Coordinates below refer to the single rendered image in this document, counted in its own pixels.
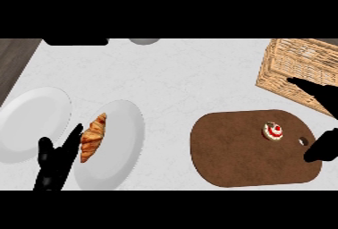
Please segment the black appliance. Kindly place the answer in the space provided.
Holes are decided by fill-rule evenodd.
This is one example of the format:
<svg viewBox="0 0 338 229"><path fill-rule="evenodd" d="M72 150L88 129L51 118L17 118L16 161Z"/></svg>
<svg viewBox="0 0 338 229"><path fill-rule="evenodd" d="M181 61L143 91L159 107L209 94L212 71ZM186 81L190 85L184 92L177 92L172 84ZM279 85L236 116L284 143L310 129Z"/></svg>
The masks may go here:
<svg viewBox="0 0 338 229"><path fill-rule="evenodd" d="M50 46L104 46L107 38L44 38Z"/></svg>

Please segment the tan wicker basket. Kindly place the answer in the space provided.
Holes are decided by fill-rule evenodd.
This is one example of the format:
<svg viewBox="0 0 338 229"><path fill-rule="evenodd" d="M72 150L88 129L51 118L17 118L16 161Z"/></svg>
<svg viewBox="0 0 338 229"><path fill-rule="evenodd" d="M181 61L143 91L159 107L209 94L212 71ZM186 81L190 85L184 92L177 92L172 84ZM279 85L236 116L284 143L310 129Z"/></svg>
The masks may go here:
<svg viewBox="0 0 338 229"><path fill-rule="evenodd" d="M332 115L287 78L338 87L338 45L314 38L273 38L264 52L256 86Z"/></svg>

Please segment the brown wooden cutting board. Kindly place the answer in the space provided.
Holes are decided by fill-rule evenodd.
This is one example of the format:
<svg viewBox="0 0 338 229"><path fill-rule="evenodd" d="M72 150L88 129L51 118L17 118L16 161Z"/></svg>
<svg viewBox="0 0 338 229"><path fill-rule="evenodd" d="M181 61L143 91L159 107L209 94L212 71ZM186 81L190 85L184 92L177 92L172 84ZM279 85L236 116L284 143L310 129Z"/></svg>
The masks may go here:
<svg viewBox="0 0 338 229"><path fill-rule="evenodd" d="M279 141L262 135L265 122L282 127ZM218 187L310 182L321 167L304 160L314 141L304 122L282 110L205 114L190 132L193 166Z"/></svg>

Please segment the white cupcake with red topping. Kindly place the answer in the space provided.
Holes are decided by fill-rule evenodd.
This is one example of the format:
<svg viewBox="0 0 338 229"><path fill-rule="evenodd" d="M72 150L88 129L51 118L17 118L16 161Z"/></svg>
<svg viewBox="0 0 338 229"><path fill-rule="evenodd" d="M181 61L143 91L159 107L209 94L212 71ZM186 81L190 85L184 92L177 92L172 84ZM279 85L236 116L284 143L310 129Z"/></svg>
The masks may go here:
<svg viewBox="0 0 338 229"><path fill-rule="evenodd" d="M282 127L274 122L265 122L261 131L268 140L279 141L282 139Z"/></svg>

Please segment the grey round object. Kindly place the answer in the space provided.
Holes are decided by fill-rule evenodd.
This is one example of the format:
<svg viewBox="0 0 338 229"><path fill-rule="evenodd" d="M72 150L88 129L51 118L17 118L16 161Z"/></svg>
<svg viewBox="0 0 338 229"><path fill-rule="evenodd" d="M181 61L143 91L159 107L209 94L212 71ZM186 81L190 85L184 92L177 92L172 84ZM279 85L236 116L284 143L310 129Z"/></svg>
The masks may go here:
<svg viewBox="0 0 338 229"><path fill-rule="evenodd" d="M132 44L146 46L159 41L159 38L129 38Z"/></svg>

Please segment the golden brown croissant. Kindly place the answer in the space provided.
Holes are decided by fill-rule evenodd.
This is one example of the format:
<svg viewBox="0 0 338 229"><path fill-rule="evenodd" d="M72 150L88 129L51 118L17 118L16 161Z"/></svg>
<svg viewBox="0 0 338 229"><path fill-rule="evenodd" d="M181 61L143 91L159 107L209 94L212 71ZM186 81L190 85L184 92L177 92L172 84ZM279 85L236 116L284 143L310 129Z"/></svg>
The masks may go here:
<svg viewBox="0 0 338 229"><path fill-rule="evenodd" d="M100 114L90 122L90 127L81 135L81 162L93 156L106 133L106 114Z"/></svg>

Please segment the white round plate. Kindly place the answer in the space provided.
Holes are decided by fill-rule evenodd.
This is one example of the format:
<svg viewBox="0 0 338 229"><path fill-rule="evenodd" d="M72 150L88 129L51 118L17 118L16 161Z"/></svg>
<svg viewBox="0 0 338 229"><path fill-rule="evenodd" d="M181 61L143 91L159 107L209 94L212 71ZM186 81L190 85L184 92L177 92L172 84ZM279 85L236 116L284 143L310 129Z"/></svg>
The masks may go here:
<svg viewBox="0 0 338 229"><path fill-rule="evenodd" d="M62 89L42 87L20 94L0 109L0 162L35 157L38 139L56 141L69 118L70 100Z"/></svg>
<svg viewBox="0 0 338 229"><path fill-rule="evenodd" d="M82 163L73 163L73 176L87 191L112 191L127 179L144 144L144 119L137 105L116 100L96 111L90 122L106 114L106 133L101 144Z"/></svg>

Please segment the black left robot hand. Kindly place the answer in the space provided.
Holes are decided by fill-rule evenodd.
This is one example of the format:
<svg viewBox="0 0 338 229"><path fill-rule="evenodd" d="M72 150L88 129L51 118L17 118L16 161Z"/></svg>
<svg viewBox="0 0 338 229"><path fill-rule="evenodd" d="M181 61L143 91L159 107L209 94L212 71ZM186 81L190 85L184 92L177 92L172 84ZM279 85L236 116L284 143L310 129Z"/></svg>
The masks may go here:
<svg viewBox="0 0 338 229"><path fill-rule="evenodd" d="M32 189L35 191L60 191L69 176L69 170L78 155L82 125L78 124L60 147L53 146L47 137L38 140L36 162L39 172Z"/></svg>

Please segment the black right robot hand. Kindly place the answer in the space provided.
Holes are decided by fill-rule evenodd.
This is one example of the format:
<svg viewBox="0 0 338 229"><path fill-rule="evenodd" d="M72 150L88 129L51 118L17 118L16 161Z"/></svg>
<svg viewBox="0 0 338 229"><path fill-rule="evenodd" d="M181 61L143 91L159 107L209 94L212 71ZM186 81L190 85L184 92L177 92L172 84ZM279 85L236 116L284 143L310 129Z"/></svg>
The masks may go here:
<svg viewBox="0 0 338 229"><path fill-rule="evenodd" d="M286 79L314 99L318 101L323 108L338 120L338 87L332 85L318 85L314 82L298 78ZM311 144L304 160L307 163L314 161L332 161L338 157L338 127L330 131L324 131Z"/></svg>

